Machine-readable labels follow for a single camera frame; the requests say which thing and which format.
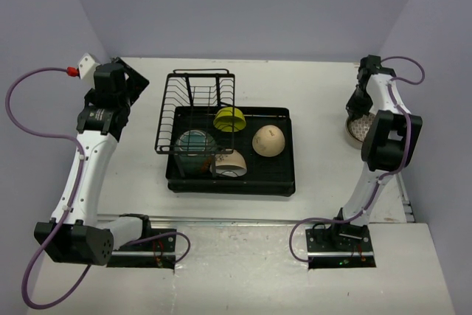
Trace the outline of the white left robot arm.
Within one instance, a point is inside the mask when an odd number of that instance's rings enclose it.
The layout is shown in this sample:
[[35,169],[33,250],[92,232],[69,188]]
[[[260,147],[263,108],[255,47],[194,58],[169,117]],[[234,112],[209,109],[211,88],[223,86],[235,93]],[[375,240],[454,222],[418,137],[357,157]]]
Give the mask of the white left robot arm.
[[115,249],[129,243],[138,251],[153,242],[143,215],[124,214],[104,227],[97,225],[97,207],[105,173],[131,106],[149,82],[120,58],[95,63],[85,55],[80,77],[91,81],[77,117],[78,145],[63,195],[51,218],[38,222],[34,237],[57,263],[104,266]]

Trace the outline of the brown patterned bowl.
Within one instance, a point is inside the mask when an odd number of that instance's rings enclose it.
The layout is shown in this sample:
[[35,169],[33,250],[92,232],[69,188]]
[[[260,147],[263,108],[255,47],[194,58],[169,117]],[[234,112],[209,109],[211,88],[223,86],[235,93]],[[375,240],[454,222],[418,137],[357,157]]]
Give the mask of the brown patterned bowl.
[[363,142],[374,119],[374,114],[363,115],[356,120],[347,118],[347,133],[359,142]]

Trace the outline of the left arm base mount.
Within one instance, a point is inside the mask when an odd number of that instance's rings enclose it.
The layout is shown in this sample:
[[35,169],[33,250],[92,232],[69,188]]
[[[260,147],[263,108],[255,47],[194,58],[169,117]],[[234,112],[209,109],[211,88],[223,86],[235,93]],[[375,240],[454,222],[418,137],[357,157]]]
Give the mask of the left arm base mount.
[[108,268],[170,269],[176,265],[176,236],[171,235],[146,243],[121,246],[114,250]]

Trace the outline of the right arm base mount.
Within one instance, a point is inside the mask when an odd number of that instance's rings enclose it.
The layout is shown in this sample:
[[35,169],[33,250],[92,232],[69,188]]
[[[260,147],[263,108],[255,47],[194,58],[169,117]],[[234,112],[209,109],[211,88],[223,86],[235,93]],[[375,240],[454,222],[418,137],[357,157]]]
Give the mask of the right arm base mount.
[[314,224],[305,230],[309,269],[375,268],[368,226]]

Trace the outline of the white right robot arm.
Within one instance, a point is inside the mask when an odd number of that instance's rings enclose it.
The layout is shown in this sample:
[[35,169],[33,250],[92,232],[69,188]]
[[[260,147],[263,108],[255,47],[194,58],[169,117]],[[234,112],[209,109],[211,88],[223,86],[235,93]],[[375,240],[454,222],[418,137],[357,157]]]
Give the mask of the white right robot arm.
[[411,161],[423,125],[403,104],[396,82],[412,83],[383,66],[376,55],[362,58],[358,83],[347,102],[351,120],[373,110],[375,117],[361,147],[361,177],[349,201],[328,229],[330,245],[337,252],[357,250],[368,238],[370,214],[388,181]]

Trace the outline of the yellow green bowl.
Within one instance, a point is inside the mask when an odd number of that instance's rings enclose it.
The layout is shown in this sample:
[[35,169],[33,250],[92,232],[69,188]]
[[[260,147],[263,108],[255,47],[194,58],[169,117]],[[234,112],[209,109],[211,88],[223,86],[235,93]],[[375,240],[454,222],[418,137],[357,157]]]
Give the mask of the yellow green bowl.
[[217,112],[213,125],[222,132],[239,132],[246,127],[246,118],[239,108],[225,107]]

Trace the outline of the large beige ceramic bowl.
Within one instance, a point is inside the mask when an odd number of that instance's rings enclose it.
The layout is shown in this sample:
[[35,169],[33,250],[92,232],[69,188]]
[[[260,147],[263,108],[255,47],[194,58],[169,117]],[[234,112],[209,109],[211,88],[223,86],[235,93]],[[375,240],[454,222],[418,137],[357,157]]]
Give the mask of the large beige ceramic bowl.
[[362,148],[362,145],[364,143],[363,142],[359,142],[358,140],[352,138],[348,133],[347,133],[347,120],[345,121],[345,125],[344,125],[344,135],[345,135],[345,139],[347,140],[347,142],[353,146],[354,148],[356,149],[361,149]]

